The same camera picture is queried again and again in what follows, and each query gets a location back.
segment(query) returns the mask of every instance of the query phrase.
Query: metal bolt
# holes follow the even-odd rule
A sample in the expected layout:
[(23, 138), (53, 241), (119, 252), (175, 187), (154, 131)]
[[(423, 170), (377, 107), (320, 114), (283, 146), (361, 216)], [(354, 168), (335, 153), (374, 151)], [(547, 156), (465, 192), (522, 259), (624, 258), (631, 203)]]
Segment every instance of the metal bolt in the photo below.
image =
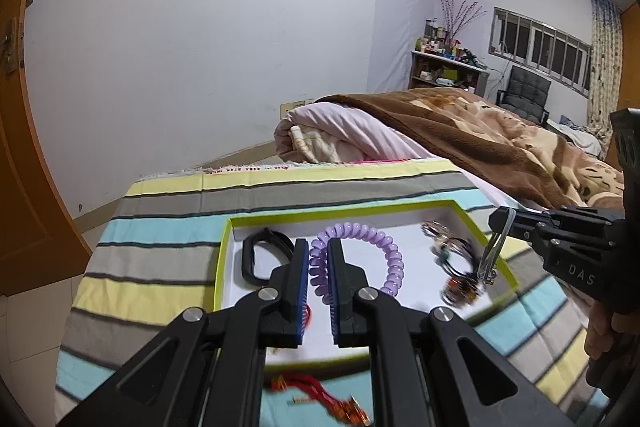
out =
[(187, 322), (197, 322), (202, 318), (202, 309), (191, 307), (182, 312), (182, 318)]
[(439, 308), (434, 309), (433, 316), (440, 322), (449, 322), (454, 317), (454, 313), (451, 308), (440, 306)]
[(378, 290), (370, 286), (360, 288), (358, 290), (358, 297), (365, 299), (366, 301), (374, 301), (378, 298)]
[(263, 301), (274, 301), (278, 298), (278, 290), (276, 290), (276, 288), (272, 288), (271, 286), (267, 286), (267, 288), (262, 288), (258, 292), (258, 297)]

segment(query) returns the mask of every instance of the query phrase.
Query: purple coil hair tie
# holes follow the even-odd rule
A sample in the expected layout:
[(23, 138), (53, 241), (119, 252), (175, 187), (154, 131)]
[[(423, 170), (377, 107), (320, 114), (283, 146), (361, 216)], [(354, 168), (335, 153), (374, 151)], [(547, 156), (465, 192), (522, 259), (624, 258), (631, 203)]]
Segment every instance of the purple coil hair tie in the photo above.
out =
[(361, 239), (380, 248), (385, 253), (386, 265), (388, 266), (386, 281), (380, 291), (392, 297), (398, 295), (404, 277), (404, 263), (402, 262), (402, 254), (398, 251), (398, 245), (394, 243), (394, 238), (386, 235), (382, 230), (369, 228), (360, 223), (336, 223), (320, 232), (318, 238), (311, 241), (311, 250), (309, 250), (309, 256), (311, 256), (309, 274), (313, 276), (311, 286), (316, 287), (315, 293), (322, 297), (324, 304), (331, 304), (329, 279), (326, 272), (326, 245), (332, 237)]

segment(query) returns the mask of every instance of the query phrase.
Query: curtain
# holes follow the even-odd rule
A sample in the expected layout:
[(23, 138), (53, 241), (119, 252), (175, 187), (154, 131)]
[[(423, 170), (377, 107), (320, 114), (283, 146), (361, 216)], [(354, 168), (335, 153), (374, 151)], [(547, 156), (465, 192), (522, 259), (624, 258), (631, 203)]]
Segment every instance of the curtain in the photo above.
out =
[(618, 91), (622, 73), (622, 25), (618, 7), (610, 0), (591, 0), (593, 34), (591, 36), (591, 76), (588, 127), (609, 147), (612, 129), (609, 113), (618, 108)]

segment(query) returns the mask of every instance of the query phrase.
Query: wall socket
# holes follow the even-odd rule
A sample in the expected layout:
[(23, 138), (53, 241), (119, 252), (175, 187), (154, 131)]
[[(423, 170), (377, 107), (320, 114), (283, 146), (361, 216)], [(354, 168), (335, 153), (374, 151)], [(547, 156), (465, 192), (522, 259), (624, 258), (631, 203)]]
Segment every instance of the wall socket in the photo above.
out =
[(302, 107), (303, 105), (306, 105), (308, 103), (312, 103), (314, 101), (315, 101), (314, 98), (308, 98), (306, 100), (298, 100), (297, 102), (281, 103), (280, 104), (280, 119), (282, 120), (283, 118), (285, 118), (287, 116), (287, 113), (290, 110), (295, 109), (297, 107)]

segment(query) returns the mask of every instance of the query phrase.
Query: black chair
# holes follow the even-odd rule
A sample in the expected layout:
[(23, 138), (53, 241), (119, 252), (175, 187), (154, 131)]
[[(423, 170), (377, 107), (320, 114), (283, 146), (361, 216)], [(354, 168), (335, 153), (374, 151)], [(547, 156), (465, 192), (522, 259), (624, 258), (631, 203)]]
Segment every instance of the black chair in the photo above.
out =
[(549, 111), (545, 110), (549, 86), (551, 80), (512, 66), (507, 89), (498, 90), (495, 105), (544, 127), (549, 117)]

